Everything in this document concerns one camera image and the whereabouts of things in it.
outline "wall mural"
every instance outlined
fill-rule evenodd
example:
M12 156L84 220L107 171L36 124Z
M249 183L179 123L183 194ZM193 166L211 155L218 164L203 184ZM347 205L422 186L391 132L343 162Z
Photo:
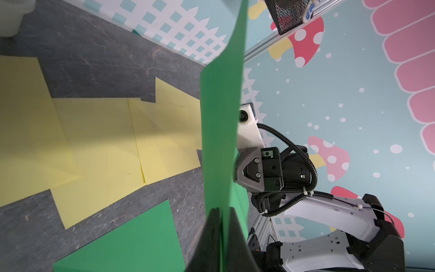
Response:
M225 48L241 0L64 0L127 31L207 64ZM248 0L250 6L257 0ZM263 12L248 21L246 49L272 30Z
M363 0L373 9L371 23L382 43L387 60L398 64L394 71L402 91L411 94L412 118L424 124L420 137L426 150L435 155L435 1Z
M432 0L346 1L246 63L243 85L260 122L308 148L316 190L376 195L404 239L407 266L426 268L435 268L435 198L421 194L435 190L434 18ZM267 146L286 148L261 133ZM273 220L291 226L277 233L288 242L334 230Z

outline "camera lens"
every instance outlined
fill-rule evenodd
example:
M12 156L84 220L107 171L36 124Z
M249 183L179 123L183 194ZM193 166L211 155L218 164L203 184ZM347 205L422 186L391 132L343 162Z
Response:
M240 122L246 122L248 120L248 114L245 111L240 111Z

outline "white plastic bin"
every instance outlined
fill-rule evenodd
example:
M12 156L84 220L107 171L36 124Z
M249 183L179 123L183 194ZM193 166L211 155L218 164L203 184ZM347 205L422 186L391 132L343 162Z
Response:
M36 0L0 0L0 37L17 34L23 15L35 9Z

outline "metal frame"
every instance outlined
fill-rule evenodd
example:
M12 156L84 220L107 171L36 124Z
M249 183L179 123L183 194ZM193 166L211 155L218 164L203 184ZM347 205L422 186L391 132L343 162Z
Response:
M250 61L250 60L254 59L255 57L257 57L258 55L260 55L261 53L265 52L270 47L278 44L279 42L281 42L284 39L287 39L288 36L294 34L299 29L307 26L312 21L321 17L323 14L327 13L328 11L335 8L339 4L343 3L344 1L346 1L346 0L324 0L320 4L320 6L318 6L317 8L314 9L313 18L308 23L301 24L300 26L290 30L289 32L287 32L284 35L279 35L278 32L276 31L275 33L273 33L272 35L270 35L266 39L262 40L260 43L256 44L248 51L246 51L244 62L247 63L248 61Z

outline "black mesh basket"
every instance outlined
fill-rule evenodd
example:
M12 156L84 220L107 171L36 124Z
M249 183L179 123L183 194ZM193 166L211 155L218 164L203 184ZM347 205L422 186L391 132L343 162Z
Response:
M265 0L280 35L302 24L309 0Z

